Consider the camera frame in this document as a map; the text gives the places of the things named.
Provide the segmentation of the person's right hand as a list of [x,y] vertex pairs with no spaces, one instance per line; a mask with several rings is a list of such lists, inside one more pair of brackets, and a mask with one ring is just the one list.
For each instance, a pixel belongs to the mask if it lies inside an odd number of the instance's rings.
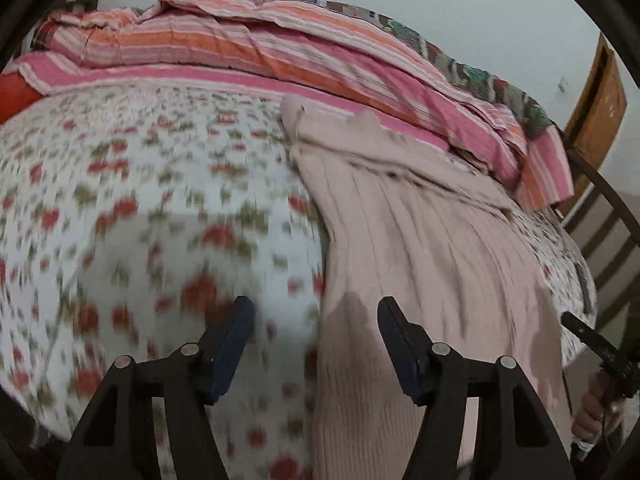
[[588,389],[582,395],[573,420],[572,434],[575,438],[584,441],[598,440],[602,432],[609,436],[620,426],[626,410],[626,399],[604,402],[609,382],[610,376],[604,370],[590,376]]

